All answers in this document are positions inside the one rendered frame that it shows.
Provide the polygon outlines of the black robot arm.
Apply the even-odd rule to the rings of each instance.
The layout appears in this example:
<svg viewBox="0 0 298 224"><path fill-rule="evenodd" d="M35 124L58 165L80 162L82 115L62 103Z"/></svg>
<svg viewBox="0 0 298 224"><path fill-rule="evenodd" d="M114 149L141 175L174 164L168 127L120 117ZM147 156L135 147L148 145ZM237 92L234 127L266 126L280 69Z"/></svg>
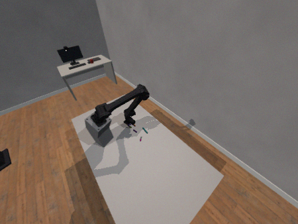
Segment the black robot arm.
<svg viewBox="0 0 298 224"><path fill-rule="evenodd" d="M134 99L134 101L130 104L130 106L124 110L124 117L127 123L131 123L132 125L135 124L135 120L132 119L132 116L136 115L134 109L138 106L138 104L143 100L147 100L149 96L149 92L147 91L146 87L138 84L138 87L129 92L128 94L120 97L119 99L115 100L110 104L100 104L95 107L95 114L91 116L92 120L95 124L100 127L101 125L107 122L106 118L108 118L116 108L124 105L125 103L129 102L130 100Z"/></svg>

